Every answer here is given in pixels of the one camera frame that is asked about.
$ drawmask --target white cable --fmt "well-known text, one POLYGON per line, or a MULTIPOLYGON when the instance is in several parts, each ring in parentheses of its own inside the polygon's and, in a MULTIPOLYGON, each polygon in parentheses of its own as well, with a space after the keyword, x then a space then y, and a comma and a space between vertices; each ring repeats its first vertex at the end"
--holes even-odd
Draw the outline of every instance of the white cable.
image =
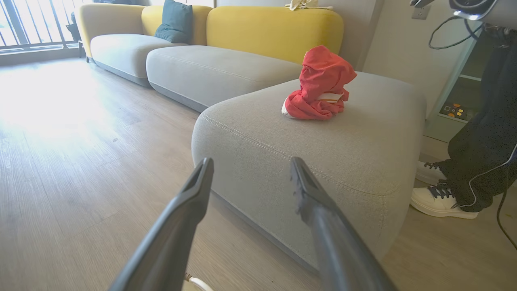
POLYGON ((459 205, 460 207, 470 207, 470 206, 472 206, 472 205, 474 205, 474 204, 476 203, 476 194, 474 194, 474 189, 472 189, 472 185, 471 185, 472 181, 473 181, 475 178, 479 177, 479 176, 482 176, 482 175, 484 175, 484 174, 487 174, 487 173, 489 173, 489 172, 491 172, 491 171, 493 171, 493 170, 495 170, 495 169, 497 169, 497 168, 499 168, 499 167, 502 167, 502 166, 506 165, 507 163, 509 163, 509 162, 512 160, 512 158, 513 158, 513 154, 515 153, 515 150, 516 150, 516 149, 517 149, 517 143, 516 143, 516 144, 515 144, 515 146, 513 147, 513 151, 512 151, 512 153, 510 154, 510 158, 509 158, 506 162, 504 162, 503 164, 501 164, 501 165, 499 165, 499 166, 497 166, 497 167, 495 167, 495 168, 493 168, 493 169, 491 169, 491 170, 488 170, 488 171, 486 171, 486 172, 484 172, 484 173, 481 173, 481 174, 479 174, 479 175, 475 176, 474 178, 472 178, 472 179, 468 182, 468 186, 470 187, 470 191, 472 192, 472 195, 474 195, 474 202, 472 202, 472 204, 470 204, 470 205, 459 205))
POLYGON ((212 290, 212 288, 210 288, 210 286, 208 286, 208 284, 201 281, 199 278, 191 277, 189 279, 189 282, 196 285, 198 288, 200 288, 203 291, 214 291, 214 290, 212 290))

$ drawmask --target wooden floor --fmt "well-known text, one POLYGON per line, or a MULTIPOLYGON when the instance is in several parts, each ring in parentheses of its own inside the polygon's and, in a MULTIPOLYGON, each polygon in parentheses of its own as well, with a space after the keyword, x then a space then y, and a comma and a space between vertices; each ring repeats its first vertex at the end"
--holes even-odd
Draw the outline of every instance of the wooden floor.
MULTIPOLYGON (((193 169, 198 115, 84 59, 0 67, 0 290, 106 290, 193 169)), ((384 267, 401 290, 515 290, 496 206, 472 221, 410 208, 384 267)), ((215 291, 320 289, 216 199, 188 271, 215 291)))

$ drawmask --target power socket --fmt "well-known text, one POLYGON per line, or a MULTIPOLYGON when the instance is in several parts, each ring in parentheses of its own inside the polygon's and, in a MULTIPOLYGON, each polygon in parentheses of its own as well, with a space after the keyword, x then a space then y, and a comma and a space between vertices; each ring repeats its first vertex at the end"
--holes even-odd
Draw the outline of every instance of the power socket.
POLYGON ((422 8, 415 8, 413 11, 413 19, 427 19, 427 15, 429 14, 429 10, 431 10, 431 5, 426 5, 422 8))

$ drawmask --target white sneaker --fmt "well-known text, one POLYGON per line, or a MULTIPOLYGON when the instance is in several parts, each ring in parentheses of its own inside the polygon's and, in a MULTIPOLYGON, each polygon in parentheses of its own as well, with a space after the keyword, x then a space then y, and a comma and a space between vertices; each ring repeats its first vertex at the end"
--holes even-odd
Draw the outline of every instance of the white sneaker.
POLYGON ((456 198, 447 183, 427 188, 413 188, 411 205, 418 211, 434 217, 459 217, 474 219, 477 212, 466 212, 458 207, 456 198))
POLYGON ((430 185, 437 185, 439 180, 447 180, 440 171, 438 163, 418 162, 416 179, 430 185))

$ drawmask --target red cloth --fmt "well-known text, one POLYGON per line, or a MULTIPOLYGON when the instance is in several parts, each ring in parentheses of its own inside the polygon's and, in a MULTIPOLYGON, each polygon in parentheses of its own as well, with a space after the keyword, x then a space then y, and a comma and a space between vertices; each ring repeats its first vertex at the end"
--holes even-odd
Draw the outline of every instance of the red cloth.
POLYGON ((343 101, 348 91, 343 88, 357 74, 347 61, 329 51, 325 46, 312 48, 303 58, 300 90, 285 100, 290 116, 298 119, 327 120, 343 112, 343 101), (343 94, 336 103, 318 100, 323 93, 343 94))

